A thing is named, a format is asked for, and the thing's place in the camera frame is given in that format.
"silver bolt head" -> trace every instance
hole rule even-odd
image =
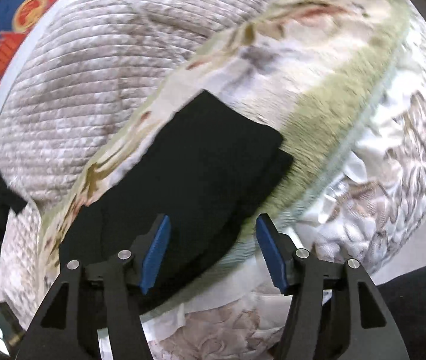
[[[71,270],[73,270],[73,269],[76,269],[76,268],[78,268],[80,266],[80,262],[77,260],[77,259],[72,259],[67,265],[66,265],[66,267],[68,268],[68,269],[71,269]]]
[[[353,268],[353,269],[358,269],[360,268],[360,263],[357,259],[349,259],[348,260],[348,265]]]
[[[118,258],[121,260],[127,260],[131,257],[131,251],[129,250],[122,250],[118,253]]]
[[[298,249],[296,250],[296,255],[300,257],[300,259],[306,259],[308,256],[310,256],[310,252],[306,249]]]

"floral blanket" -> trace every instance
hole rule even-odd
[[[409,28],[406,0],[277,0],[255,20],[214,35],[177,68],[85,166],[43,220],[37,265],[41,301],[59,273],[58,249],[79,209],[98,200],[138,161],[201,89],[284,136],[295,158],[259,212],[285,228],[341,169],[389,84]],[[254,218],[227,256],[152,316],[195,296],[256,251]]]

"gray quilted blanket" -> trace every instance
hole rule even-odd
[[[0,169],[41,212],[179,62],[270,0],[77,0],[24,65],[0,115]]]

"black fabric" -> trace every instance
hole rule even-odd
[[[160,212],[172,234],[155,288],[139,300],[151,310],[233,246],[291,166],[281,135],[204,91],[162,128],[141,161],[100,200],[82,207],[60,245],[60,263],[104,261],[146,233]]]
[[[410,360],[426,360],[426,267],[378,286]]]
[[[19,214],[26,207],[26,204],[26,200],[9,189],[5,180],[0,176],[0,242],[3,242],[5,236],[10,209],[15,214]]]

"bedding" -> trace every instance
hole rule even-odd
[[[0,115],[0,169],[43,213],[161,79],[269,0],[75,0],[30,55]]]
[[[294,172],[262,210],[320,258],[353,256],[372,273],[426,217],[421,16],[408,0],[278,0],[256,19],[214,35],[168,75],[54,209],[28,198],[28,214],[8,219],[4,242],[18,237],[21,223],[21,237],[34,250],[33,258],[21,262],[24,251],[12,240],[1,257],[10,264],[0,259],[0,298],[16,305],[23,326],[58,275],[58,246],[80,207],[120,181],[156,132],[201,88],[286,137],[283,150],[295,157]],[[292,144],[297,137],[303,144]],[[269,276],[252,230],[246,222],[236,245],[213,269],[142,316],[156,357],[227,357],[236,345],[241,358],[253,358],[275,343],[284,321],[265,319],[262,312],[278,302],[286,315],[289,299],[273,289],[258,290]],[[12,273],[21,275],[22,285],[8,280]],[[238,275],[241,285],[224,286]],[[215,329],[226,331],[229,318],[241,316],[245,324],[237,325],[236,344],[218,342],[215,334],[205,340],[194,336],[197,313],[203,326],[216,323]]]
[[[117,185],[81,207],[59,248],[62,269],[71,260],[86,266],[128,249],[162,212],[171,235],[155,286],[132,295],[140,313],[161,305],[231,249],[243,221],[289,171],[282,140],[202,91]]]

